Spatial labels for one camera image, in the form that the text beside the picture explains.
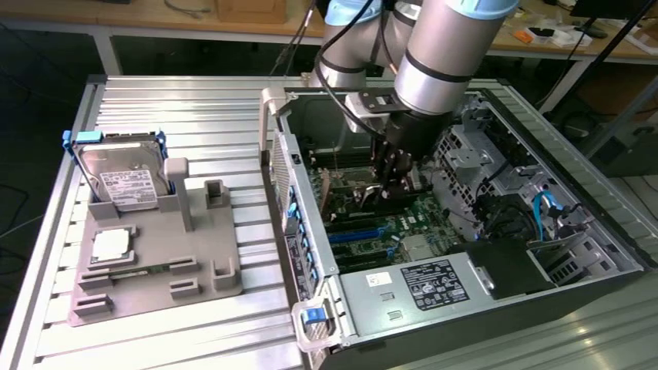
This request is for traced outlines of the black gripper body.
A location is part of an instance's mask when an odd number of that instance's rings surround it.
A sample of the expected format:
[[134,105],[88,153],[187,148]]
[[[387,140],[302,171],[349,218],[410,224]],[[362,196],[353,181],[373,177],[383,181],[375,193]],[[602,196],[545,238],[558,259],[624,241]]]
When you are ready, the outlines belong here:
[[439,115],[425,115],[415,111],[391,113],[385,129],[387,155],[409,154],[411,160],[421,161],[433,153],[453,119],[453,112]]

